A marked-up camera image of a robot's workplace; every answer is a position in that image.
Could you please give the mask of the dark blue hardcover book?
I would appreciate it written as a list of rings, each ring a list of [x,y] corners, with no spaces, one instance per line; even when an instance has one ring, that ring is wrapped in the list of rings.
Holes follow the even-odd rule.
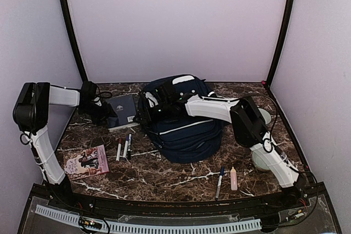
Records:
[[[110,132],[137,126],[133,119],[136,116],[135,102],[131,94],[107,99],[117,117],[107,119],[107,128]]]

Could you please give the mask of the navy blue student backpack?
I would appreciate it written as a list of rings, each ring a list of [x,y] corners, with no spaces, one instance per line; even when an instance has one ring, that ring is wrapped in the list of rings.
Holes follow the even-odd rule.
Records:
[[[154,80],[139,93],[137,109],[146,104],[145,92],[151,92],[157,98],[162,117],[158,122],[141,124],[142,130],[170,162],[197,162],[219,150],[225,122],[208,117],[191,117],[185,111],[170,108],[166,103],[166,100],[177,100],[186,93],[214,96],[204,80],[193,75]]]

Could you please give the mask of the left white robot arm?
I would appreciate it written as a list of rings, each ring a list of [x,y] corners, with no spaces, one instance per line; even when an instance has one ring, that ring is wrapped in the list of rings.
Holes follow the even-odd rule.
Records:
[[[77,206],[77,197],[69,190],[70,180],[60,166],[48,134],[49,106],[78,108],[95,125],[117,117],[113,107],[105,101],[97,84],[84,81],[80,89],[65,88],[48,82],[27,82],[23,85],[13,109],[13,120],[21,131],[20,141],[30,145],[36,164],[50,187],[58,187],[56,201],[66,210]]]

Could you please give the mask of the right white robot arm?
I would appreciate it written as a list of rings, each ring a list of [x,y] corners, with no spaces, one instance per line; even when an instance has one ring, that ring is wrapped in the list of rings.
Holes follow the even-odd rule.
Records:
[[[135,121],[151,125],[165,118],[188,115],[231,123],[236,142],[249,148],[277,178],[283,191],[280,204],[286,209],[293,208],[301,200],[304,177],[275,143],[251,95],[217,98],[214,94],[202,96],[196,90],[188,93],[177,91],[180,84],[189,84],[190,81],[189,76],[183,76],[141,92],[143,105],[137,110]]]

